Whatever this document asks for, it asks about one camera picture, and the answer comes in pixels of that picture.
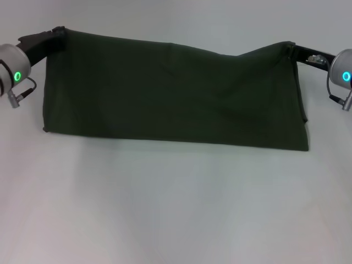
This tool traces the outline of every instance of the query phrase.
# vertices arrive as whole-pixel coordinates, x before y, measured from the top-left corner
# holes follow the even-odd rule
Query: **cloth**
[[[308,150],[292,42],[227,56],[66,31],[47,58],[45,131]]]

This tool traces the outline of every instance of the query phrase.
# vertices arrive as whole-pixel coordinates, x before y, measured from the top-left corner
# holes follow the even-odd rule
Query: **white background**
[[[351,8],[7,0],[0,43],[63,25],[231,55],[286,40],[337,54],[352,48]],[[0,99],[1,264],[351,263],[352,113],[328,99],[326,72],[300,66],[310,152],[46,134],[44,61],[31,76],[20,108]]]

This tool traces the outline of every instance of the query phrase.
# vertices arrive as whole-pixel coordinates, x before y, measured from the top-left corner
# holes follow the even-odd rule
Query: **green led ring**
[[[15,78],[15,81],[19,81],[21,79],[21,73],[19,71],[16,72],[14,78]]]

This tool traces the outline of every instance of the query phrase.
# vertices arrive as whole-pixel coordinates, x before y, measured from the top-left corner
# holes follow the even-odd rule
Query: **dark green cloth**
[[[67,30],[47,58],[45,131],[307,151],[294,46],[226,56]]]

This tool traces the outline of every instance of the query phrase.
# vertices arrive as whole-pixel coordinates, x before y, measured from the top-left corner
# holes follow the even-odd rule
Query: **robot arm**
[[[13,94],[12,88],[25,80],[31,67],[50,54],[65,49],[65,28],[56,27],[52,31],[19,38],[18,45],[0,45],[0,96],[8,94],[13,108],[33,92],[29,89],[20,96]]]
[[[19,102],[33,92],[28,89],[16,96],[12,88],[28,78],[31,67],[54,52],[65,49],[65,27],[56,27],[52,31],[24,36],[19,38],[16,46],[0,45],[0,96],[8,94],[13,108],[19,107]],[[325,70],[329,97],[349,111],[352,105],[352,49],[346,49],[337,56],[305,47],[295,46],[292,60],[302,62],[315,68]],[[350,94],[343,100],[330,93],[329,81],[349,89]]]

